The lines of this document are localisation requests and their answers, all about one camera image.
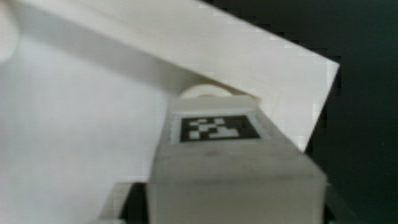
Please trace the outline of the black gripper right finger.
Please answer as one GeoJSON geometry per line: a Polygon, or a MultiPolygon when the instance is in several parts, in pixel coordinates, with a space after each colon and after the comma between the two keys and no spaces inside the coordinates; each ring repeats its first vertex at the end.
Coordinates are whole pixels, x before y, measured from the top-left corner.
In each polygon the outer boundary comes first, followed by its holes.
{"type": "Polygon", "coordinates": [[[334,189],[325,194],[323,224],[368,224],[361,219],[334,189]]]}

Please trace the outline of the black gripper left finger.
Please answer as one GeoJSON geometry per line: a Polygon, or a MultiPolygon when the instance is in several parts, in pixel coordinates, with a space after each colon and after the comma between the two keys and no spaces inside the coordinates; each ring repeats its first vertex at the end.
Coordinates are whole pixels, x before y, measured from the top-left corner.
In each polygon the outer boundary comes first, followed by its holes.
{"type": "Polygon", "coordinates": [[[99,213],[103,224],[149,224],[144,182],[119,182],[99,213]]]}

